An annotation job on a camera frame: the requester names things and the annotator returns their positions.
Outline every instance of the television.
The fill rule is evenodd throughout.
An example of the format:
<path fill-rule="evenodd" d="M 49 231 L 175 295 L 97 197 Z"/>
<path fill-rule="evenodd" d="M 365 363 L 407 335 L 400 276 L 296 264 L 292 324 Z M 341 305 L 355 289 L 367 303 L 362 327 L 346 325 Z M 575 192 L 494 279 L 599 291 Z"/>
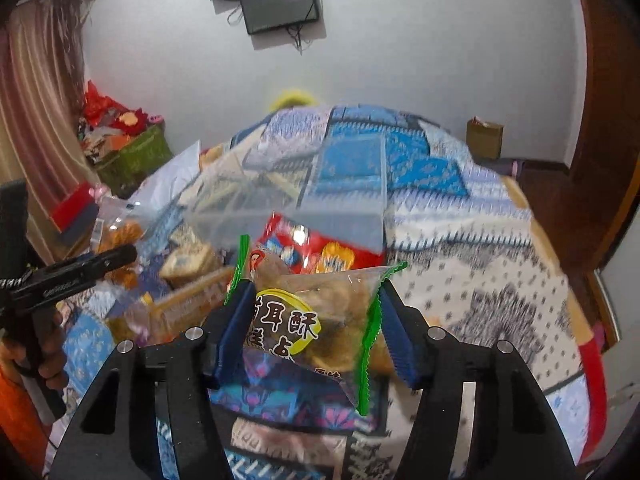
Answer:
<path fill-rule="evenodd" d="M 316 22 L 320 18 L 317 0 L 240 0 L 240 3 L 249 34 Z"/>

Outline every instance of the striped curtain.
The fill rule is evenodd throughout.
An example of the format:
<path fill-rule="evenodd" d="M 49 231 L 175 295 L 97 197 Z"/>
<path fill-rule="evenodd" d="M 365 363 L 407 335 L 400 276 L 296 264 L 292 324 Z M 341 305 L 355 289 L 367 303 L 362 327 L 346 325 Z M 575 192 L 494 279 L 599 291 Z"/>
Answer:
<path fill-rule="evenodd" d="M 0 30 L 0 182 L 26 179 L 28 238 L 46 264 L 66 253 L 50 213 L 81 182 L 97 182 L 77 140 L 80 5 L 31 0 Z"/>

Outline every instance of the hand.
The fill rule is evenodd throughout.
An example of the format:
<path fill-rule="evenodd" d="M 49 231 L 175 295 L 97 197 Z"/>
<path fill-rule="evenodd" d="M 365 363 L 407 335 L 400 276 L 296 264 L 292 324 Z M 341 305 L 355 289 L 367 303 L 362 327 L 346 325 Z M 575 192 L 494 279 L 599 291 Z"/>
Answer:
<path fill-rule="evenodd" d="M 60 328 L 62 316 L 56 311 L 54 316 L 55 329 L 49 338 L 42 345 L 44 362 L 38 368 L 40 375 L 46 379 L 47 388 L 61 390 L 69 382 L 69 377 L 64 371 L 66 355 L 62 350 L 62 343 L 65 341 L 65 333 Z M 13 361 L 20 362 L 26 357 L 26 350 L 19 343 L 9 338 L 3 337 L 0 340 L 0 361 L 3 370 L 9 379 L 21 384 L 20 375 L 13 366 Z"/>

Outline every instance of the snack bag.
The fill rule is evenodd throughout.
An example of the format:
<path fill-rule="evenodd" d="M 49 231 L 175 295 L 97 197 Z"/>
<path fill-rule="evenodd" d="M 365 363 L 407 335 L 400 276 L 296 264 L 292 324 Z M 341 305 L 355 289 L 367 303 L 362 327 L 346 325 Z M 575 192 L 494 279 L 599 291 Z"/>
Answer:
<path fill-rule="evenodd" d="M 254 245 L 247 258 L 244 277 L 255 283 L 256 290 L 276 286 L 283 274 L 291 274 L 287 264 L 260 244 Z"/>
<path fill-rule="evenodd" d="M 134 244 L 145 234 L 153 215 L 140 203 L 128 203 L 113 196 L 105 196 L 91 235 L 90 251 L 103 253 L 124 244 Z M 138 285 L 137 264 L 112 270 L 106 278 L 131 290 Z"/>
<path fill-rule="evenodd" d="M 340 272 L 384 264 L 384 254 L 325 237 L 273 213 L 258 242 L 277 254 L 295 274 Z"/>
<path fill-rule="evenodd" d="M 207 243 L 189 243 L 169 254 L 160 277 L 179 288 L 222 267 L 222 260 Z"/>
<path fill-rule="evenodd" d="M 241 238 L 236 276 L 251 265 L 248 237 Z M 256 287 L 254 320 L 245 344 L 340 382 L 358 412 L 366 415 L 369 353 L 382 324 L 377 293 L 395 270 L 270 276 L 270 288 Z M 250 270 L 244 275 L 250 277 Z M 229 296 L 237 282 L 232 282 Z"/>
<path fill-rule="evenodd" d="M 199 326 L 222 305 L 233 267 L 222 267 L 154 302 L 149 294 L 124 313 L 128 329 L 140 346 L 172 341 L 180 332 Z"/>

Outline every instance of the red object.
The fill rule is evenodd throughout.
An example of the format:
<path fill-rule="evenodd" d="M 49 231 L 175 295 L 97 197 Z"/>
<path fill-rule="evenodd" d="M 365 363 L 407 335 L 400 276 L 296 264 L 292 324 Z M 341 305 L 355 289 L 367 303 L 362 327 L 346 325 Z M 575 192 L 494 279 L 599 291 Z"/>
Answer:
<path fill-rule="evenodd" d="M 94 82 L 89 81 L 87 83 L 87 90 L 84 93 L 84 109 L 82 110 L 86 121 L 94 128 L 99 126 L 105 113 L 107 113 L 107 110 L 110 108 L 115 108 L 120 113 L 127 111 L 127 108 L 119 102 L 114 101 L 108 96 L 101 96 Z"/>
<path fill-rule="evenodd" d="M 65 231 L 82 210 L 94 201 L 90 189 L 91 185 L 83 182 L 53 210 L 50 218 L 60 232 Z"/>
<path fill-rule="evenodd" d="M 0 426 L 4 434 L 37 478 L 40 478 L 51 428 L 42 426 L 29 394 L 5 377 L 2 367 L 0 406 Z"/>
<path fill-rule="evenodd" d="M 122 122 L 120 118 L 117 118 L 110 124 L 110 127 L 117 128 L 129 136 L 138 136 L 146 130 L 146 120 L 148 115 L 142 111 L 142 108 L 138 108 L 135 112 L 129 113 L 133 113 L 136 116 L 136 119 L 138 120 L 136 124 L 127 124 Z"/>
<path fill-rule="evenodd" d="M 580 462 L 584 462 L 600 443 L 607 427 L 607 389 L 602 358 L 595 338 L 578 347 L 589 393 L 589 428 Z"/>
<path fill-rule="evenodd" d="M 277 254 L 295 274 L 379 267 L 384 254 L 325 237 L 274 213 L 258 242 Z"/>

